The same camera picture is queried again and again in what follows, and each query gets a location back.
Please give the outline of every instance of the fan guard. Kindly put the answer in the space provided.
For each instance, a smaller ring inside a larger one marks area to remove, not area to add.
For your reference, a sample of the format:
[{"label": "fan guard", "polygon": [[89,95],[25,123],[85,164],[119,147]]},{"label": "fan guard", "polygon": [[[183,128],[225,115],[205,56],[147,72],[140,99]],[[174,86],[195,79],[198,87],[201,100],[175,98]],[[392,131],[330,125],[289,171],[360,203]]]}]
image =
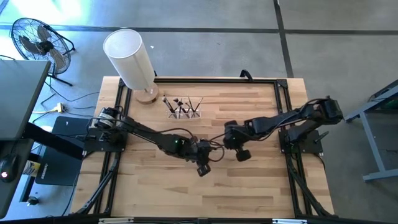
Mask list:
[{"label": "fan guard", "polygon": [[37,19],[20,18],[11,29],[11,38],[18,52],[26,60],[48,60],[50,71],[65,72],[70,65],[70,51],[60,34]]}]

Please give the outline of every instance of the concrete floor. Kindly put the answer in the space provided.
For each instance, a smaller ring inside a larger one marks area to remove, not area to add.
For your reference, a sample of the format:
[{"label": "concrete floor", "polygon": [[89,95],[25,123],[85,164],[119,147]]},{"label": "concrete floor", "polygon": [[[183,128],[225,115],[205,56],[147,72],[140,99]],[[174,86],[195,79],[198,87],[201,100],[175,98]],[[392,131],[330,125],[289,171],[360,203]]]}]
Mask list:
[{"label": "concrete floor", "polygon": [[[286,29],[398,29],[398,2],[394,0],[279,2]],[[33,10],[38,5],[41,9]],[[42,13],[43,6],[51,11]],[[55,11],[62,16],[55,19]],[[10,0],[0,14],[0,25],[20,17],[66,26],[278,28],[272,0]],[[21,58],[8,32],[0,30],[0,54]],[[102,50],[109,32],[61,34],[75,43],[77,51],[70,68],[60,75],[75,86],[53,82],[60,93],[74,99],[98,91],[104,75],[118,75]],[[160,76],[236,77],[245,68],[254,77],[287,77],[279,34],[143,32],[142,36]],[[308,97],[330,95],[345,114],[398,77],[395,35],[287,35],[287,45],[294,77],[304,78]],[[45,86],[38,102],[50,95]],[[93,95],[67,105],[93,106],[96,100]],[[45,105],[52,108],[58,102],[65,101],[55,96]],[[35,108],[42,110],[40,104]],[[93,109],[73,112],[92,115]],[[37,124],[52,126],[56,116],[47,115]],[[398,177],[368,184],[362,181],[363,174],[375,172],[377,167],[360,121],[320,129],[330,131],[323,147],[335,213],[345,218],[397,222]],[[5,220],[61,215],[71,191],[71,187],[35,185],[32,194],[37,192],[42,203],[26,208],[15,196]]]}]

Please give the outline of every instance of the white lamp shade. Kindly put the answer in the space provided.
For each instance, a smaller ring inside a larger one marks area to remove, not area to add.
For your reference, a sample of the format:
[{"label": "white lamp shade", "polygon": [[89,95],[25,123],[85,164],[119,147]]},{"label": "white lamp shade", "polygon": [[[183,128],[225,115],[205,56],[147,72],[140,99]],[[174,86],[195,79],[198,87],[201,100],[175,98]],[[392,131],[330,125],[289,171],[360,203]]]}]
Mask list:
[{"label": "white lamp shade", "polygon": [[132,90],[150,87],[155,72],[138,32],[132,29],[117,30],[107,36],[103,47],[127,87]]}]

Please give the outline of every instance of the wooden table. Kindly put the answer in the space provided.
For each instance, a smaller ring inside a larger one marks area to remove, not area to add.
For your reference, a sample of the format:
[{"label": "wooden table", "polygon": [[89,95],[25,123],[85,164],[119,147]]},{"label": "wooden table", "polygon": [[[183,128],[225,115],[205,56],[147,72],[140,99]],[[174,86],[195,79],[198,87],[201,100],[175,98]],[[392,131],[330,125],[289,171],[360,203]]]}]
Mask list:
[{"label": "wooden table", "polygon": [[[288,78],[293,108],[307,101],[304,81]],[[113,107],[119,77],[104,77],[96,114]],[[142,105],[131,99],[129,116],[155,130],[184,127],[199,138],[212,138],[224,131],[224,123],[277,115],[274,87],[270,84],[159,83],[159,91],[170,98],[189,95],[204,97],[202,119],[167,119],[161,100]],[[184,136],[183,131],[174,133]],[[212,171],[204,177],[197,166],[166,156],[157,146],[133,135],[122,154],[112,209],[113,217],[293,217],[292,199],[285,157],[280,153],[277,132],[264,142],[248,142],[252,158],[238,162],[234,151],[226,150],[220,162],[210,162]],[[216,159],[220,152],[212,152]],[[71,212],[89,199],[100,179],[104,153],[96,152],[83,161]],[[333,213],[325,172],[319,158],[303,155],[309,189]],[[104,205],[108,190],[104,191]],[[298,192],[301,208],[302,193]]]}]

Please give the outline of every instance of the floor tile line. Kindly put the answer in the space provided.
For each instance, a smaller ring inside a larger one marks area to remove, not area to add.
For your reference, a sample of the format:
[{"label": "floor tile line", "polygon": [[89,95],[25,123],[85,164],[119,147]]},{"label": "floor tile line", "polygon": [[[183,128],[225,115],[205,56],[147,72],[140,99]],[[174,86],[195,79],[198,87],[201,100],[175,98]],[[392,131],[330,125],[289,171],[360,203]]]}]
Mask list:
[{"label": "floor tile line", "polygon": [[[276,20],[279,30],[285,30],[282,13],[280,11],[279,0],[274,0]],[[279,32],[280,44],[282,46],[282,55],[284,57],[285,69],[287,78],[294,78],[292,62],[290,61],[289,49],[287,47],[287,40],[285,32]]]},{"label": "floor tile line", "polygon": [[0,4],[0,14],[3,11],[3,9],[7,6],[7,3],[9,0],[3,0],[2,3]]},{"label": "floor tile line", "polygon": [[308,30],[284,29],[285,34],[307,35],[398,35],[398,30]]},{"label": "floor tile line", "polygon": [[[0,24],[0,29],[11,29],[12,24]],[[183,27],[95,27],[95,26],[64,26],[51,25],[57,31],[113,32],[119,29],[134,29],[138,32],[212,32],[212,33],[245,33],[245,34],[277,34],[278,29],[252,28],[183,28]]]}]

